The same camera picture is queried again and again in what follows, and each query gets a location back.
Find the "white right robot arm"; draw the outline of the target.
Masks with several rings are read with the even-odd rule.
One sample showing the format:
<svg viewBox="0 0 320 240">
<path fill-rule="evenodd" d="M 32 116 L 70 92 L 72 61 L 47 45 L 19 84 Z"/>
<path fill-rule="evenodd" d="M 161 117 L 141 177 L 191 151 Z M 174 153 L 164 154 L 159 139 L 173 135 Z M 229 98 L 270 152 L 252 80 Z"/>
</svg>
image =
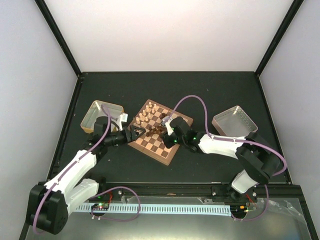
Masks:
<svg viewBox="0 0 320 240">
<path fill-rule="evenodd" d="M 222 196 L 232 202 L 239 202 L 252 187 L 268 184 L 282 161 L 282 156 L 254 132 L 226 137 L 195 131 L 180 116 L 166 116 L 161 125 L 166 131 L 160 137 L 168 149 L 180 145 L 192 153 L 222 155 L 239 161 L 243 170 L 222 190 Z"/>
</svg>

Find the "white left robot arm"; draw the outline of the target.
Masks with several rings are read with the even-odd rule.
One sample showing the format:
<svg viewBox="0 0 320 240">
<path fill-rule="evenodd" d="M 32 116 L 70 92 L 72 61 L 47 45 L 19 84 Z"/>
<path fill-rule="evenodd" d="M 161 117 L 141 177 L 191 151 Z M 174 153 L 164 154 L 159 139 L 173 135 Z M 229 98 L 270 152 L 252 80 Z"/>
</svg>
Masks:
<svg viewBox="0 0 320 240">
<path fill-rule="evenodd" d="M 90 198 L 101 200 L 107 195 L 107 186 L 90 179 L 87 173 L 109 147 L 134 142 L 146 132 L 142 127 L 121 127 L 118 123 L 117 131 L 111 131 L 111 124 L 110 117 L 98 117 L 93 132 L 68 165 L 51 180 L 30 190 L 25 221 L 34 230 L 56 235 L 78 206 Z"/>
</svg>

